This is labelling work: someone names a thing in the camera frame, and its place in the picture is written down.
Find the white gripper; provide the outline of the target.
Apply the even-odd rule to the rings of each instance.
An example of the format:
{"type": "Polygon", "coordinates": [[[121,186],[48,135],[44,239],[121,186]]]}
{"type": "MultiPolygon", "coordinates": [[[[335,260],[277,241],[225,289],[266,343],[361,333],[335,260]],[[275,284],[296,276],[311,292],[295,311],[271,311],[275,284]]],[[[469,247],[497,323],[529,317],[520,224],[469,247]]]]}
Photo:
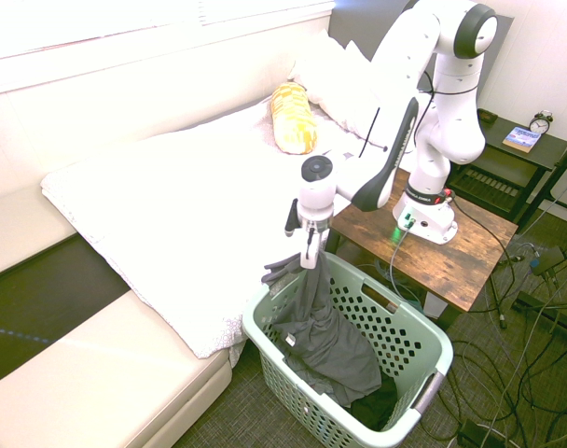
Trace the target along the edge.
{"type": "Polygon", "coordinates": [[[313,228],[303,229],[305,236],[302,239],[300,251],[300,266],[311,270],[316,267],[321,251],[325,249],[329,235],[329,229],[317,230],[313,228]]]}

